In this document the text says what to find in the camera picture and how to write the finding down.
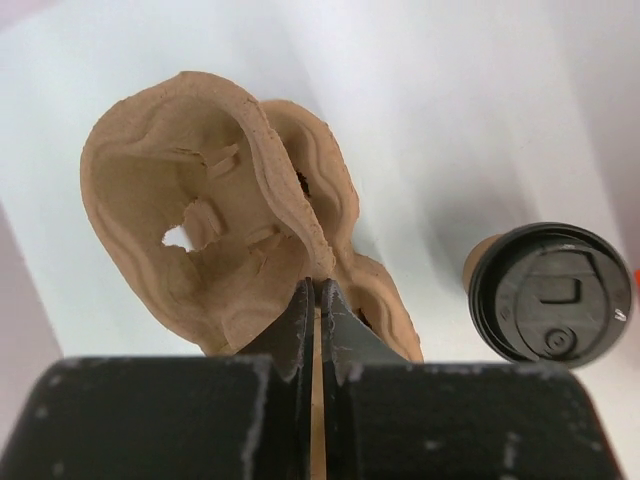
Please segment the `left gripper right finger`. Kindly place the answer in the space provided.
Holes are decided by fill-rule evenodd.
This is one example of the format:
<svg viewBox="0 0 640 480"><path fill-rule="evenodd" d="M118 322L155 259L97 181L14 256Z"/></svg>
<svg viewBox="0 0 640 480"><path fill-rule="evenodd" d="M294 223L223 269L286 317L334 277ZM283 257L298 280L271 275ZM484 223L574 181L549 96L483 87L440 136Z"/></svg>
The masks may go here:
<svg viewBox="0 0 640 480"><path fill-rule="evenodd" d="M619 479L581 383L553 363L412 363L322 285L331 479Z"/></svg>

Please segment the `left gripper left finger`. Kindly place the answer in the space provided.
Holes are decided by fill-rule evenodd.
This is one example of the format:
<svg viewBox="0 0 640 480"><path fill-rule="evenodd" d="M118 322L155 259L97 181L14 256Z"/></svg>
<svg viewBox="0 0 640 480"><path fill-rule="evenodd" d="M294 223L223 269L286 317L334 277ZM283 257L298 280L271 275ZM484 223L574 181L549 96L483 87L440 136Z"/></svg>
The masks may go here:
<svg viewBox="0 0 640 480"><path fill-rule="evenodd" d="M217 357L75 357L38 379L9 439L13 479L306 479L314 289Z"/></svg>

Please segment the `black coffee cup lid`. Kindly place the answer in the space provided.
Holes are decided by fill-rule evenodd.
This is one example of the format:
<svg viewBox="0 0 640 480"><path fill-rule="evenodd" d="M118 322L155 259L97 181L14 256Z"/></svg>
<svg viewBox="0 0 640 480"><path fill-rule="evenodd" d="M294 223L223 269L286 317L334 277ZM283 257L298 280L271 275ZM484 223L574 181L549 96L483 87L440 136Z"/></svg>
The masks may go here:
<svg viewBox="0 0 640 480"><path fill-rule="evenodd" d="M606 240L574 225L532 223L502 233L467 294L476 331L515 363L591 363L623 336L633 282Z"/></svg>

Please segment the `single pulp cup carrier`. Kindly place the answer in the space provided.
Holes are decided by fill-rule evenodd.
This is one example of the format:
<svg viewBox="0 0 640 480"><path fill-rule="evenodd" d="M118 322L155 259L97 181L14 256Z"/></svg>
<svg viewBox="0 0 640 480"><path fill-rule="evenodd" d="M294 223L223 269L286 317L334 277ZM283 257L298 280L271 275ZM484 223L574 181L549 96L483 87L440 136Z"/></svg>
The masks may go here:
<svg viewBox="0 0 640 480"><path fill-rule="evenodd" d="M100 242L150 313L205 354L238 352L335 258L260 103L183 72L117 102L80 161Z"/></svg>

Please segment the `single brown paper cup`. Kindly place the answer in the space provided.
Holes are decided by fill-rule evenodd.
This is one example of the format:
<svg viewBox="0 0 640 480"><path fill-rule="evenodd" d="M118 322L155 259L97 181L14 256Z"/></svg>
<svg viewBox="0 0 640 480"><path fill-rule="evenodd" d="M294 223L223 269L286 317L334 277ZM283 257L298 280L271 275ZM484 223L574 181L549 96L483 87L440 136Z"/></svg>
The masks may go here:
<svg viewBox="0 0 640 480"><path fill-rule="evenodd" d="M462 271L462 282L466 293L470 291L471 279L473 273L487 250L502 237L502 234L496 234L483 239L470 251L464 262Z"/></svg>

